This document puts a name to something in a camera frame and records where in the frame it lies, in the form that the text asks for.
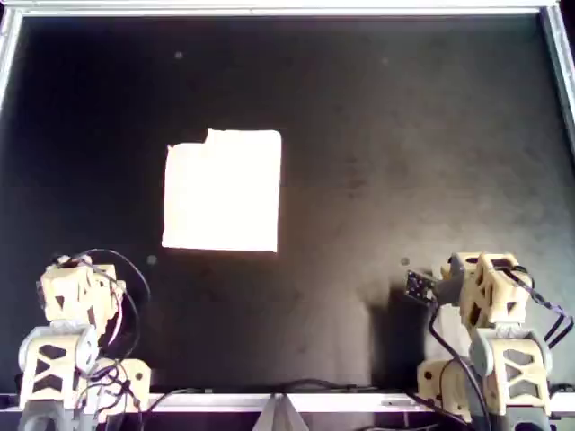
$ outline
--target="beige plastic frame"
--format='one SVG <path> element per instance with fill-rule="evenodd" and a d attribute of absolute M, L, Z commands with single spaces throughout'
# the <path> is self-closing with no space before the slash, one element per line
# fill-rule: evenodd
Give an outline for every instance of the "beige plastic frame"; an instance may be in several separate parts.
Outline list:
<path fill-rule="evenodd" d="M 0 27 L 0 109 L 9 84 L 22 22 L 35 17 L 539 14 L 553 61 L 565 127 L 571 149 L 575 149 L 575 67 L 561 11 L 553 0 L 4 0 L 4 6 Z M 160 396 L 151 394 L 150 401 Z M 288 396 L 300 412 L 425 410 L 401 393 L 307 393 Z M 180 394 L 169 397 L 158 406 L 157 411 L 257 412 L 263 410 L 269 397 L 269 394 Z M 575 394 L 555 395 L 551 410 L 562 415 L 575 415 Z"/>

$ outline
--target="white towel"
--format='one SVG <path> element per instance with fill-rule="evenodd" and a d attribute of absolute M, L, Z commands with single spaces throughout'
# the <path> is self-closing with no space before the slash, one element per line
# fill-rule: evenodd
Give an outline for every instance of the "white towel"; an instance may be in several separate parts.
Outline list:
<path fill-rule="evenodd" d="M 168 151 L 164 247 L 277 251 L 281 135 L 209 130 Z"/>

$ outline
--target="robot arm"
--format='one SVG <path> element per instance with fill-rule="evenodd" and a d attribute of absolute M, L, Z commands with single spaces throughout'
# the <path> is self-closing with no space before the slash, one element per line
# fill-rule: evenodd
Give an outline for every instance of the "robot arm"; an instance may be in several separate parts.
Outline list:
<path fill-rule="evenodd" d="M 476 429 L 530 424 L 550 430 L 551 351 L 535 330 L 524 326 L 531 277 L 511 254 L 457 253 L 441 273 L 436 280 L 410 271 L 407 294 L 433 306 L 459 306 L 471 337 L 464 360 L 472 366 L 489 417 L 464 369 L 453 360 L 419 366 L 419 396 L 473 422 Z"/>
<path fill-rule="evenodd" d="M 137 359 L 98 359 L 98 341 L 120 311 L 126 291 L 114 266 L 94 265 L 89 256 L 62 256 L 46 268 L 38 289 L 49 326 L 32 330 L 20 346 L 19 431 L 44 430 L 50 420 L 58 431 L 92 430 L 108 414 L 144 408 L 149 367 Z M 126 382 L 131 402 L 123 388 Z M 125 400 L 119 399 L 121 391 Z"/>

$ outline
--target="wire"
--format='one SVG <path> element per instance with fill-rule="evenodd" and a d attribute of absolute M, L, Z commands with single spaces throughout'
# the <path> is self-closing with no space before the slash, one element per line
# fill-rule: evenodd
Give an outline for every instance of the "wire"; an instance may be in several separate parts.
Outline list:
<path fill-rule="evenodd" d="M 114 381 L 116 379 L 118 379 L 119 377 L 119 369 L 116 368 L 116 375 L 114 377 L 112 377 L 109 382 L 107 383 L 90 383 L 88 384 L 84 390 L 82 392 L 80 392 L 80 394 L 78 395 L 78 398 L 76 398 L 76 402 L 75 402 L 75 408 L 78 409 L 80 406 L 80 402 L 82 401 L 82 397 L 92 388 L 95 388 L 97 386 L 101 386 L 101 387 L 106 387 L 106 386 L 112 386 L 114 384 Z"/>
<path fill-rule="evenodd" d="M 144 289 L 146 290 L 146 300 L 148 302 L 151 301 L 152 291 L 150 290 L 150 285 L 148 284 L 146 277 L 144 277 L 144 274 L 142 274 L 142 271 L 140 271 L 137 268 L 137 266 L 134 265 L 134 263 L 132 263 L 132 261 L 130 259 L 128 259 L 126 256 L 124 256 L 123 254 L 121 254 L 115 250 L 111 250 L 111 249 L 90 249 L 90 250 L 82 251 L 81 253 L 77 253 L 71 260 L 79 260 L 79 259 L 82 259 L 83 256 L 86 256 L 86 255 L 90 256 L 92 253 L 111 254 L 112 256 L 116 256 L 117 258 L 120 258 L 121 260 L 126 262 L 134 270 L 134 272 L 136 272 L 136 274 L 140 278 L 140 280 L 142 280 L 142 284 L 144 285 Z"/>
<path fill-rule="evenodd" d="M 438 343 L 445 349 L 449 354 L 455 359 L 455 361 L 460 364 L 460 366 L 464 369 L 469 382 L 473 387 L 473 391 L 475 395 L 477 395 L 477 399 L 479 400 L 482 406 L 482 414 L 485 417 L 486 428 L 488 431 L 491 431 L 491 421 L 489 417 L 489 411 L 487 410 L 487 403 L 485 402 L 485 397 L 483 396 L 482 389 L 477 382 L 477 378 L 471 367 L 463 360 L 463 358 L 451 347 L 449 344 L 435 331 L 433 328 L 433 324 L 435 323 L 436 318 L 438 317 L 439 306 L 437 302 L 434 302 L 432 305 L 433 312 L 431 314 L 431 319 L 429 320 L 428 329 L 429 333 L 433 336 L 434 339 L 438 341 Z"/>
<path fill-rule="evenodd" d="M 191 388 L 186 388 L 186 389 L 177 389 L 175 391 L 171 391 L 171 392 L 167 392 L 164 395 L 162 395 L 160 398 L 158 398 L 156 401 L 154 401 L 152 403 L 152 405 L 150 407 L 147 408 L 146 412 L 144 415 L 142 415 L 142 419 L 140 420 L 140 428 L 139 431 L 145 431 L 145 427 L 147 424 L 147 421 L 150 419 L 151 417 L 151 413 L 152 411 L 158 407 L 158 405 L 160 403 L 162 403 L 163 401 L 165 401 L 166 398 L 171 397 L 172 395 L 177 395 L 179 393 L 194 393 L 196 392 L 195 389 L 191 389 Z"/>
<path fill-rule="evenodd" d="M 561 342 L 561 340 L 564 339 L 565 336 L 567 334 L 569 334 L 571 332 L 571 330 L 573 329 L 573 326 L 575 324 L 573 316 L 570 316 L 568 313 L 566 313 L 560 305 L 557 305 L 556 303 L 552 303 L 550 301 L 547 301 L 543 297 L 543 295 L 541 295 L 539 292 L 537 292 L 535 290 L 535 279 L 533 278 L 533 276 L 531 274 L 529 274 L 529 271 L 527 271 L 527 269 L 525 267 L 522 267 L 520 265 L 516 265 L 516 266 L 511 267 L 511 268 L 509 268 L 509 267 L 497 267 L 495 269 L 503 272 L 507 277 L 509 277 L 511 280 L 513 280 L 518 286 L 527 290 L 527 292 L 531 296 L 531 299 L 533 299 L 533 301 L 535 303 L 543 306 L 544 308 L 546 308 L 549 311 L 552 311 L 552 312 L 559 314 L 559 318 L 557 319 L 555 324 L 551 327 L 551 329 L 547 332 L 547 334 L 545 334 L 545 337 L 544 337 L 545 341 L 548 342 L 549 348 L 554 348 L 555 346 L 557 346 Z M 519 278 L 515 274 L 513 274 L 513 271 L 518 271 L 518 272 L 521 272 L 521 273 L 527 275 L 531 280 L 531 286 L 528 285 L 526 282 L 524 282 L 521 278 Z M 549 341 L 551 336 L 559 329 L 559 326 L 562 324 L 563 320 L 565 320 L 565 319 L 567 319 L 569 321 L 567 327 L 565 327 L 554 339 Z"/>
<path fill-rule="evenodd" d="M 552 384 L 551 387 L 549 388 L 549 398 L 552 398 L 553 395 L 555 395 L 556 393 L 560 393 L 560 392 L 573 393 L 573 392 L 575 392 L 575 385 L 570 384 L 570 383 Z"/>
<path fill-rule="evenodd" d="M 299 379 L 292 382 L 285 382 L 276 384 L 266 388 L 266 392 L 278 393 L 289 392 L 302 386 L 316 386 L 325 389 L 326 391 L 377 391 L 375 386 L 361 386 L 357 384 L 341 384 L 334 383 L 322 379 Z"/>
<path fill-rule="evenodd" d="M 457 422 L 459 425 L 465 427 L 466 429 L 470 429 L 469 424 L 467 424 L 467 422 L 465 422 L 463 419 L 461 419 L 457 415 L 454 415 L 453 413 L 436 406 L 435 402 L 430 401 L 430 400 L 424 400 L 423 398 L 421 398 L 420 396 L 416 395 L 413 392 L 406 391 L 405 394 L 408 397 L 410 397 L 412 400 L 417 402 L 418 404 L 421 404 L 422 406 L 425 406 L 428 409 L 433 410 L 434 412 L 438 413 L 441 416 L 445 416 L 446 418 L 453 419 L 455 422 Z"/>
<path fill-rule="evenodd" d="M 111 333 L 110 339 L 108 340 L 108 346 L 110 346 L 118 336 L 119 328 L 122 326 L 123 320 L 122 304 L 121 300 L 119 299 L 119 294 L 115 293 L 114 297 L 116 298 L 116 305 L 118 306 L 118 317 L 116 317 L 116 325 L 114 326 L 114 331 Z"/>
<path fill-rule="evenodd" d="M 118 286 L 118 280 L 116 280 L 116 278 L 111 277 L 110 275 L 108 275 L 105 271 L 103 271 L 102 269 L 98 268 L 97 266 L 95 266 L 94 264 L 88 262 L 85 259 L 79 258 L 77 259 L 78 262 L 82 263 L 83 265 L 91 268 L 94 272 L 102 275 L 103 277 L 105 277 L 107 280 L 109 280 L 112 284 Z M 126 298 L 128 298 L 128 302 L 130 304 L 130 307 L 132 308 L 132 311 L 134 312 L 134 320 L 135 322 L 135 333 L 134 333 L 134 339 L 132 340 L 132 344 L 131 346 L 128 348 L 128 350 L 124 353 L 124 355 L 122 356 L 122 358 L 120 359 L 116 359 L 115 364 L 114 365 L 110 365 L 108 367 L 104 367 L 101 370 L 96 371 L 96 375 L 101 375 L 104 376 L 111 368 L 118 366 L 118 364 L 120 362 L 122 362 L 124 359 L 126 359 L 128 356 L 130 356 L 132 354 L 132 352 L 136 349 L 137 343 L 140 340 L 140 316 L 139 313 L 137 312 L 137 307 L 136 307 L 136 303 L 134 302 L 134 299 L 132 298 L 132 295 L 129 293 L 128 289 L 126 289 L 124 291 L 124 295 L 126 296 Z"/>
<path fill-rule="evenodd" d="M 385 428 L 385 427 L 367 427 L 362 428 L 361 431 L 431 431 L 439 427 L 439 424 L 426 425 L 417 428 Z"/>
<path fill-rule="evenodd" d="M 564 319 L 565 318 L 563 316 L 559 316 L 557 318 L 557 320 L 555 321 L 555 323 L 553 324 L 551 329 L 548 330 L 547 333 L 545 334 L 545 336 L 544 336 L 545 341 L 548 341 L 551 338 L 551 336 L 555 333 L 555 331 L 557 331 L 557 329 L 561 326 Z"/>
<path fill-rule="evenodd" d="M 439 398 L 441 399 L 441 408 L 444 408 L 445 406 L 443 405 L 443 373 L 446 371 L 446 368 L 453 362 L 455 361 L 455 359 L 450 359 L 449 361 L 446 362 L 445 365 L 443 365 L 443 368 L 441 368 L 441 373 L 439 373 Z"/>

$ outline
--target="black table surface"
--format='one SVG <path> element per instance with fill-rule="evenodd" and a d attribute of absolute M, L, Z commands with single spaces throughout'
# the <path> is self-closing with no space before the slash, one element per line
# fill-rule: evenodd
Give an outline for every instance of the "black table surface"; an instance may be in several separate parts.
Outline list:
<path fill-rule="evenodd" d="M 208 128 L 281 133 L 278 253 L 162 249 L 166 147 Z M 0 390 L 44 324 L 44 267 L 92 247 L 149 277 L 143 305 L 119 264 L 162 384 L 413 385 L 405 269 L 510 251 L 569 309 L 574 185 L 534 16 L 26 19 L 0 122 Z"/>

